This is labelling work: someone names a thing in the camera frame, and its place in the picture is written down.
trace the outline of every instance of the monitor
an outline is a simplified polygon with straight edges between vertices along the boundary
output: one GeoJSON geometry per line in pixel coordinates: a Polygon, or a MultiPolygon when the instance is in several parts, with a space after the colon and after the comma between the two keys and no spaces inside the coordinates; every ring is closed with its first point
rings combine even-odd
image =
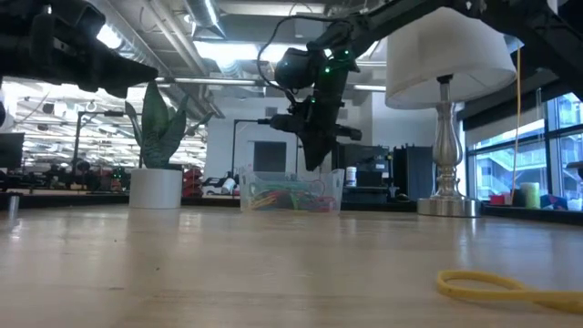
{"type": "Polygon", "coordinates": [[[16,169],[22,166],[24,133],[0,133],[0,168],[16,169]]]}

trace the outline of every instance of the table surface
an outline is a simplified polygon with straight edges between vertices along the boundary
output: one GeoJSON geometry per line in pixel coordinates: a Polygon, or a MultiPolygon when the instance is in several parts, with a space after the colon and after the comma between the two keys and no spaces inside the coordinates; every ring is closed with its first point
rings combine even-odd
{"type": "Polygon", "coordinates": [[[446,269],[583,290],[583,229],[484,218],[237,209],[21,210],[0,233],[2,327],[581,327],[435,291],[446,269]]]}

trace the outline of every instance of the yellow rubber band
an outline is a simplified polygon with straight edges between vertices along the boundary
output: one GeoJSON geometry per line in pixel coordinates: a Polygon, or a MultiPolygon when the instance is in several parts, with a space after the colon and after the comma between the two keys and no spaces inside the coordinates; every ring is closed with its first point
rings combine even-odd
{"type": "Polygon", "coordinates": [[[480,301],[533,302],[566,313],[583,314],[583,292],[538,291],[522,282],[488,272],[443,271],[437,274],[437,290],[444,296],[480,301]],[[486,282],[508,289],[488,291],[458,287],[447,283],[451,280],[486,282]]]}

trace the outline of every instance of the red object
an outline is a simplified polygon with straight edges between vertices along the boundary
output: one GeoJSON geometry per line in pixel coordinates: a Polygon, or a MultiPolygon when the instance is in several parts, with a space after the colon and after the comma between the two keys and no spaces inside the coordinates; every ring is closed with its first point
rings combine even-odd
{"type": "Polygon", "coordinates": [[[202,197],[200,168],[189,169],[182,176],[182,197],[202,197]]]}
{"type": "Polygon", "coordinates": [[[490,205],[504,205],[504,196],[501,195],[492,195],[490,196],[490,205]]]}

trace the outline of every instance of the potted plant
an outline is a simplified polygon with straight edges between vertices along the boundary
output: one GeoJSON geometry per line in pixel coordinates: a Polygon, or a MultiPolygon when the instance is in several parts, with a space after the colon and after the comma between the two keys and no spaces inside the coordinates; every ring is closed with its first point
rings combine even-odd
{"type": "Polygon", "coordinates": [[[126,102],[126,114],[146,166],[146,169],[131,172],[130,208],[163,210],[180,207],[182,171],[169,169],[169,161],[184,137],[188,101],[186,96],[178,110],[168,108],[156,82],[150,82],[144,96],[141,127],[136,110],[126,102]]]}

